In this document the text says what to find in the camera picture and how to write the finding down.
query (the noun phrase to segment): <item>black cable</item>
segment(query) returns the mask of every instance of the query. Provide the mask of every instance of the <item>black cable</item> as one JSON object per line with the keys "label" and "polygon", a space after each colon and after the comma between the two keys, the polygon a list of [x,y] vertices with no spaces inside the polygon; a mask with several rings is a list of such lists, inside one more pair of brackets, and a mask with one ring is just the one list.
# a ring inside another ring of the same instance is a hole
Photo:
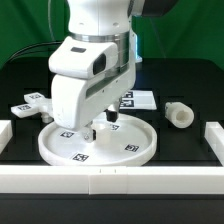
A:
{"label": "black cable", "polygon": [[46,43],[39,43],[39,44],[33,44],[33,45],[29,45],[25,48],[22,48],[21,50],[17,51],[16,53],[14,53],[13,55],[11,55],[7,60],[6,62],[3,64],[2,67],[4,67],[6,64],[10,63],[11,61],[13,61],[15,58],[17,57],[20,57],[22,55],[25,55],[25,54],[29,54],[29,53],[39,53],[40,51],[32,51],[32,52],[27,52],[28,50],[31,50],[31,49],[34,49],[34,48],[37,48],[37,47],[45,47],[45,46],[53,46],[53,45],[61,45],[62,41],[53,41],[53,42],[46,42]]}

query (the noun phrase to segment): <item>white marker block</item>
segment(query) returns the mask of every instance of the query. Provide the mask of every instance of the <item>white marker block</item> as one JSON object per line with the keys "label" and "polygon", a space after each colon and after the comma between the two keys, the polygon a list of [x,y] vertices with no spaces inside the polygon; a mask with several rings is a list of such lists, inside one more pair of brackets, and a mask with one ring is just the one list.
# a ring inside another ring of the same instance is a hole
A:
{"label": "white marker block", "polygon": [[12,138],[12,125],[11,121],[0,120],[0,153]]}
{"label": "white marker block", "polygon": [[224,130],[218,122],[206,122],[205,139],[224,166]]}

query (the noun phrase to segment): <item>white plastic part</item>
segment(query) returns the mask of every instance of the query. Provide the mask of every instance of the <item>white plastic part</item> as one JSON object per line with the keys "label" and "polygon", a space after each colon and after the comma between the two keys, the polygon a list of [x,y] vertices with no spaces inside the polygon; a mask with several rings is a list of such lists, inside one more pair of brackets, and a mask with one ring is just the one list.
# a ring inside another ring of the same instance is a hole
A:
{"label": "white plastic part", "polygon": [[58,50],[50,57],[49,68],[52,72],[64,76],[91,79],[95,77],[93,64],[102,54],[106,56],[106,64],[103,71],[116,65],[118,50],[115,43],[90,43],[67,37]]}
{"label": "white plastic part", "polygon": [[111,124],[102,113],[93,120],[92,128],[96,140],[88,143],[82,133],[51,123],[38,138],[42,158],[60,166],[140,166],[156,151],[155,130],[138,118],[120,114]]}
{"label": "white plastic part", "polygon": [[206,122],[205,139],[224,166],[224,130],[218,122]]}
{"label": "white plastic part", "polygon": [[0,166],[0,193],[224,194],[223,167]]}
{"label": "white plastic part", "polygon": [[55,122],[64,128],[80,130],[131,89],[135,82],[133,55],[129,69],[87,97],[91,80],[56,75],[52,82]]}
{"label": "white plastic part", "polygon": [[0,154],[12,138],[12,124],[9,120],[0,120]]}
{"label": "white plastic part", "polygon": [[24,100],[28,104],[11,107],[11,112],[16,116],[24,118],[41,113],[44,123],[50,123],[53,120],[51,99],[46,99],[42,94],[36,92],[24,95]]}
{"label": "white plastic part", "polygon": [[68,0],[69,31],[76,34],[105,36],[129,31],[130,0]]}
{"label": "white plastic part", "polygon": [[130,90],[123,97],[120,109],[156,110],[152,91]]}
{"label": "white plastic part", "polygon": [[166,103],[166,118],[177,128],[187,128],[194,120],[192,109],[180,102]]}

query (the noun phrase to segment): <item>white cable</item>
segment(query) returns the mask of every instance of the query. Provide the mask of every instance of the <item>white cable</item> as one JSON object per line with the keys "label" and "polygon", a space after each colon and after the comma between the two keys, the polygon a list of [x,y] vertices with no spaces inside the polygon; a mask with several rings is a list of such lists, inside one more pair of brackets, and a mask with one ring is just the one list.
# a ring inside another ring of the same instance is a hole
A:
{"label": "white cable", "polygon": [[51,21],[51,0],[48,0],[48,26],[49,26],[49,31],[51,34],[51,39],[55,41],[55,36],[52,29],[52,21]]}

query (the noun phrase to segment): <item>white cylindrical object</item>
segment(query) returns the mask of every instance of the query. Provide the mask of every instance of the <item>white cylindrical object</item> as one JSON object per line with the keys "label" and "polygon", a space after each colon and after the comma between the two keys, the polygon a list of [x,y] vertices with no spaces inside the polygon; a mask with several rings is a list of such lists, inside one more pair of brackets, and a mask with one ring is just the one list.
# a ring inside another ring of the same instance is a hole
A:
{"label": "white cylindrical object", "polygon": [[187,128],[194,120],[192,109],[180,102],[166,103],[166,118],[177,128]]}

